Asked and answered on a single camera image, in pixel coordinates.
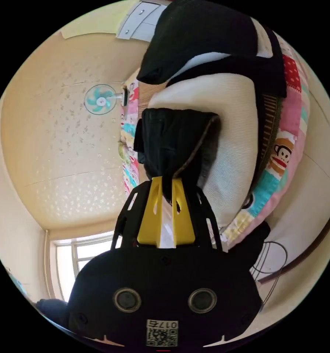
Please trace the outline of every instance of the qr code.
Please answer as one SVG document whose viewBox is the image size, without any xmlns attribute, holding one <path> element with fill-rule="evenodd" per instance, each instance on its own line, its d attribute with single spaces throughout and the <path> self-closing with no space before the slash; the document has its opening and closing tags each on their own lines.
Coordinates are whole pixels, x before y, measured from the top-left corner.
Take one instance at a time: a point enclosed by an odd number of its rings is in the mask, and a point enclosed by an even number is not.
<svg viewBox="0 0 330 353">
<path fill-rule="evenodd" d="M 179 322 L 147 320 L 147 346 L 177 347 Z"/>
</svg>

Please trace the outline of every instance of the yellow plastic part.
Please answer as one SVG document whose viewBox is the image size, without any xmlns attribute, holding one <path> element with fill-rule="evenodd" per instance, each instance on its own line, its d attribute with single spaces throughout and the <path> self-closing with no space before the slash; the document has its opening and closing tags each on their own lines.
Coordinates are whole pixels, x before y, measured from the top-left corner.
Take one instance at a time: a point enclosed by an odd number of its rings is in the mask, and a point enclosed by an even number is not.
<svg viewBox="0 0 330 353">
<path fill-rule="evenodd" d="M 193 244 L 195 240 L 190 212 L 181 179 L 172 181 L 172 227 L 174 245 Z"/>
<path fill-rule="evenodd" d="M 162 215 L 162 177 L 151 181 L 149 196 L 137 240 L 140 244 L 160 247 Z"/>
</svg>

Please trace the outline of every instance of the wall fan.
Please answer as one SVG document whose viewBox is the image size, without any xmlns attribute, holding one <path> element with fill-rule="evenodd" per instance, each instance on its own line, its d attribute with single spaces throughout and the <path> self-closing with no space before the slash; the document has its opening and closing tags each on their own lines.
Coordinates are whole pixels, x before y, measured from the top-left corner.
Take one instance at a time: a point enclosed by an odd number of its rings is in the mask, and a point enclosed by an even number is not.
<svg viewBox="0 0 330 353">
<path fill-rule="evenodd" d="M 122 93 L 116 93 L 109 85 L 96 85 L 85 94 L 84 106 L 92 114 L 103 115 L 113 110 L 118 99 L 121 105 L 127 105 L 127 89 L 124 88 Z"/>
</svg>

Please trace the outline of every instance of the window frame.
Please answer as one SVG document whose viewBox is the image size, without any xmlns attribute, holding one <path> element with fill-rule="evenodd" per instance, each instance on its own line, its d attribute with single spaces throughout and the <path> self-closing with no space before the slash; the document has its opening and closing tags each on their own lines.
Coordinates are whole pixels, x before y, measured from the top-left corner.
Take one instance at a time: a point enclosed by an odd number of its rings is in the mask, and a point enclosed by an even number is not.
<svg viewBox="0 0 330 353">
<path fill-rule="evenodd" d="M 71 239 L 68 242 L 54 244 L 55 245 L 56 269 L 57 269 L 57 282 L 58 282 L 58 287 L 59 287 L 60 294 L 61 294 L 61 297 L 63 298 L 63 300 L 65 300 L 65 298 L 64 298 L 63 292 L 62 292 L 62 287 L 61 287 L 61 282 L 60 282 L 60 274 L 58 271 L 58 261 L 57 261 L 58 248 L 63 247 L 63 246 L 71 246 L 73 273 L 74 273 L 74 278 L 76 279 L 77 275 L 79 273 L 78 262 L 79 261 L 88 261 L 88 260 L 91 260 L 95 257 L 95 256 L 91 256 L 91 257 L 78 258 L 77 247 L 78 246 L 85 246 L 85 245 L 92 245 L 92 244 L 99 244 L 99 243 L 111 241 L 114 236 L 114 232 L 112 231 L 112 232 L 107 232 L 107 233 L 108 234 L 106 234 L 104 236 L 100 236 L 100 237 L 95 237 L 95 235 L 94 235 L 94 236 L 92 236 L 92 239 L 85 239 L 85 240 L 83 240 L 82 238 Z"/>
</svg>

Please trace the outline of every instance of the cabinet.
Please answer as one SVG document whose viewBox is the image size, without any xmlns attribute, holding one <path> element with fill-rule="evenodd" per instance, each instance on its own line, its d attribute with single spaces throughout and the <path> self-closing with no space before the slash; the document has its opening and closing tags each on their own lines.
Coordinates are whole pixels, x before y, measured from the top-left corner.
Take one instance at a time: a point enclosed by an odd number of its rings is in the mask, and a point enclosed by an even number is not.
<svg viewBox="0 0 330 353">
<path fill-rule="evenodd" d="M 129 11 L 116 35 L 119 39 L 139 39 L 150 42 L 161 13 L 169 1 L 140 1 Z"/>
</svg>

